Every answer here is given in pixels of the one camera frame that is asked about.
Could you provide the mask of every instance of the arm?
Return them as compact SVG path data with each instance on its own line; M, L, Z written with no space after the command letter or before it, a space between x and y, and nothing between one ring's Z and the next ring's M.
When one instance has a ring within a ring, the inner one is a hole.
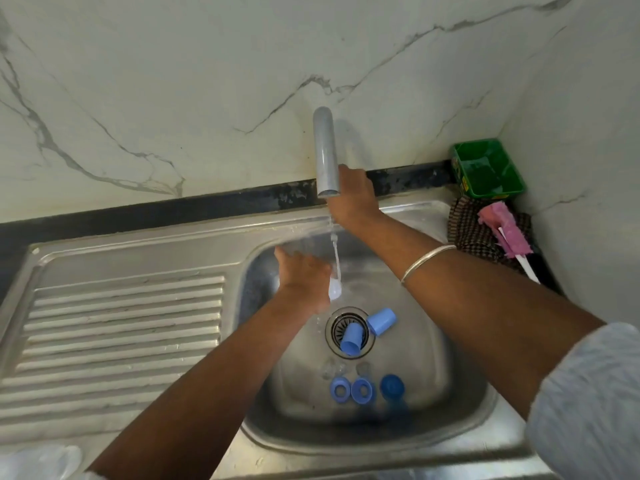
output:
M334 219L398 278L442 245L383 214L364 170L341 165L340 190L328 200ZM523 418L540 382L580 339L604 324L524 276L456 250L428 260L405 285Z
M329 264L275 254L280 288L272 300L149 405L90 471L109 480L211 477L271 368L329 306Z

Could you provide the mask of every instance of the cloth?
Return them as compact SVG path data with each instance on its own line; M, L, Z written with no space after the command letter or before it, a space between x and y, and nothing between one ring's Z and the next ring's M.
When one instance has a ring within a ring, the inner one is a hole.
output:
M578 342L542 382L527 436L564 480L640 479L640 332L613 323Z
M457 199L449 211L447 239L450 243L455 244L460 251L487 261L503 264L520 274L525 274L516 259L510 259L504 255L504 250L496 241L491 229L484 224L478 224L480 209L493 202L495 201L489 199L472 199L466 195ZM516 220L516 225L522 231L527 242L532 243L531 216L523 212L514 212L513 209L510 210Z

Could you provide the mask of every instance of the checkered cloth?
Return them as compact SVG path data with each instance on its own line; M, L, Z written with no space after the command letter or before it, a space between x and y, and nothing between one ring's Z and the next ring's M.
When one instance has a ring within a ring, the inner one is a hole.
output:
M472 199L466 195L457 199L449 212L447 239L450 243L455 244L460 251L487 261L503 264L520 274L524 274L524 270L516 259L509 259L504 255L504 250L493 236L491 229L484 224L478 224L480 209L493 202L494 200L489 199ZM514 212L513 209L510 210L516 219L517 226L533 247L531 216L522 212Z

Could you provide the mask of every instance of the blue cap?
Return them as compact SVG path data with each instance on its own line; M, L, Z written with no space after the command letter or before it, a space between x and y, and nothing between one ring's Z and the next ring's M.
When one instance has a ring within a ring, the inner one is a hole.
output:
M404 395L404 382L395 374L384 376L380 381L382 397L388 401L397 401Z
M364 329L362 325L357 322L349 323L340 342L340 350L352 357L359 355L363 336Z
M386 332L394 323L396 323L396 314L391 311L391 308L383 308L367 318L369 329L376 337Z
M373 398L373 386L368 380L359 377L351 386L351 397L358 404L367 404Z
M338 387L344 387L344 391L342 394L338 394ZM344 377L336 377L331 381L331 385L329 386L329 392L331 393L331 397L336 403L346 403L351 396L351 384Z

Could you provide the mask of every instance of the white plastic bag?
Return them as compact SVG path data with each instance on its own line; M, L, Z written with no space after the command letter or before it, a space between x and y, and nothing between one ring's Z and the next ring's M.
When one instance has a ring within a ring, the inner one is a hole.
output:
M26 448L0 454L0 480L65 480L73 475L81 462L82 452L77 446Z

